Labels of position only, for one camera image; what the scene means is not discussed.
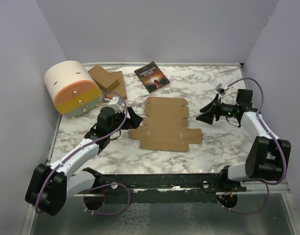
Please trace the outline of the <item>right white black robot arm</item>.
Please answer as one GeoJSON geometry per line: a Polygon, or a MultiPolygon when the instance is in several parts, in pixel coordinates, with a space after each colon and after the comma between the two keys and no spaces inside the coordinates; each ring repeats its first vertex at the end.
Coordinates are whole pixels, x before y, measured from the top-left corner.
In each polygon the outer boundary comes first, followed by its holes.
{"type": "Polygon", "coordinates": [[[230,191],[236,182],[262,180],[269,185],[281,183],[286,175],[291,151],[289,141],[280,139],[264,122],[260,111],[252,107],[253,92],[239,89],[236,104],[225,104],[221,97],[200,109],[196,120],[212,125],[220,117],[235,118],[238,127],[244,127],[253,139],[246,161],[235,166],[226,166],[221,170],[218,186],[222,191],[230,191]]]}

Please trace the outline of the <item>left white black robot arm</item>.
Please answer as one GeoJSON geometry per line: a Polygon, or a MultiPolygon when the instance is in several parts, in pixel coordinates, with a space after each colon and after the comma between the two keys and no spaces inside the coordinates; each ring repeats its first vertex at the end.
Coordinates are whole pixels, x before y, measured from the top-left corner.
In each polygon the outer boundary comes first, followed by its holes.
{"type": "Polygon", "coordinates": [[[97,122],[70,153],[50,165],[36,166],[25,194],[25,201],[33,205],[37,212],[54,216],[69,197],[83,190],[98,192],[101,189],[98,172],[87,169],[76,174],[76,171],[107,147],[112,134],[121,130],[136,129],[142,121],[142,117],[138,116],[132,107],[120,112],[116,112],[112,107],[102,108],[97,122]]]}

